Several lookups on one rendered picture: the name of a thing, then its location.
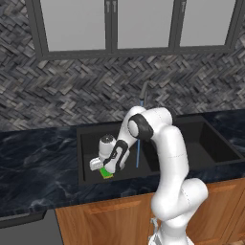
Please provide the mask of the black double sink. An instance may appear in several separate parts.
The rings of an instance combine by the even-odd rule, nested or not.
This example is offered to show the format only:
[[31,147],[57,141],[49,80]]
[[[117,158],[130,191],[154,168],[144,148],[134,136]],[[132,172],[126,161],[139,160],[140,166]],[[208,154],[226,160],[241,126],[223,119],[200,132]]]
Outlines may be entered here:
[[[102,122],[77,129],[78,184],[80,186],[159,175],[155,144],[140,143],[140,163],[136,167],[137,145],[130,148],[125,168],[112,178],[103,179],[89,162],[99,156],[99,141],[106,134],[116,138],[121,122]],[[202,116],[180,117],[175,124],[182,132],[189,159],[189,171],[206,170],[216,166],[242,163],[245,158]]]

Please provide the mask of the green sponge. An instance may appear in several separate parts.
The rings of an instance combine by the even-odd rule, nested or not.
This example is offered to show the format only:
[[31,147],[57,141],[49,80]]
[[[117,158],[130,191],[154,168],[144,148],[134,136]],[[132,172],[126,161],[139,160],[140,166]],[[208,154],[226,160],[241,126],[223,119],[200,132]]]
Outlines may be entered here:
[[104,167],[100,169],[100,175],[103,179],[109,179],[113,177],[113,174],[108,172]]

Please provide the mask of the blue water stream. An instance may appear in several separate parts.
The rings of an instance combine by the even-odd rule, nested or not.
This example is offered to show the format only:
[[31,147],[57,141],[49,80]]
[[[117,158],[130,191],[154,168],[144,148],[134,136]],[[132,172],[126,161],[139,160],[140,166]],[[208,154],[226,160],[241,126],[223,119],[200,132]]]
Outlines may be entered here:
[[[140,106],[144,106],[144,100],[140,100]],[[139,167],[140,162],[140,147],[141,147],[141,141],[137,141],[137,155],[136,155],[136,168]]]

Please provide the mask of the grey glass cupboard door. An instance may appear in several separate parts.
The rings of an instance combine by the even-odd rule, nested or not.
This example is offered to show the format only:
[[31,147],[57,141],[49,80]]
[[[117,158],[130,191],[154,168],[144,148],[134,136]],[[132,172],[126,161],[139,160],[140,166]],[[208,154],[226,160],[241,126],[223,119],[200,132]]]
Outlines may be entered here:
[[169,43],[174,0],[112,0],[116,50],[162,49]]
[[[106,11],[110,1],[110,12]],[[39,60],[112,54],[111,0],[25,0]]]
[[245,0],[177,0],[176,13],[177,54],[229,53],[245,15]]

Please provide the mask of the grey tap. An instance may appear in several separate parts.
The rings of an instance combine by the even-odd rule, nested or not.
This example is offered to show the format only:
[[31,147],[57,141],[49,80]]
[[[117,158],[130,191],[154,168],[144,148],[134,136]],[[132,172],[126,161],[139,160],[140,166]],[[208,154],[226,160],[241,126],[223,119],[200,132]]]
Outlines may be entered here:
[[145,106],[146,105],[146,100],[147,100],[147,87],[148,87],[149,81],[147,80],[140,93],[140,106]]

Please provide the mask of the wooden cupboard front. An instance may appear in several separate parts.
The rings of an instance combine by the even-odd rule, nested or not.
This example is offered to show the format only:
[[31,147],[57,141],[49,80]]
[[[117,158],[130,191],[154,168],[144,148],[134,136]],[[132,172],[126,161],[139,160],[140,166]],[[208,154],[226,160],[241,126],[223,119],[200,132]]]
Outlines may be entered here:
[[64,245],[148,245],[153,194],[56,209]]
[[194,245],[245,240],[245,178],[208,184],[209,197],[187,227]]

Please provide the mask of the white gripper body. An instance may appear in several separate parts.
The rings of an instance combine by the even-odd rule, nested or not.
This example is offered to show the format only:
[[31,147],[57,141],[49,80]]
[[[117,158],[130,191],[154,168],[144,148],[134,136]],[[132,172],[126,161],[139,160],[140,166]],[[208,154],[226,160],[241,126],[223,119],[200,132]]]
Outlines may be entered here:
[[103,163],[100,158],[94,158],[90,161],[90,169],[92,171],[103,168]]

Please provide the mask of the dark grey dishwasher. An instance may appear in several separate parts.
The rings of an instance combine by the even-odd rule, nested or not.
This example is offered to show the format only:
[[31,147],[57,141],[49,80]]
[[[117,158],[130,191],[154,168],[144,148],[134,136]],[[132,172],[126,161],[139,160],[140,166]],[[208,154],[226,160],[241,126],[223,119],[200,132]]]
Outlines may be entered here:
[[56,212],[0,217],[0,245],[63,245]]

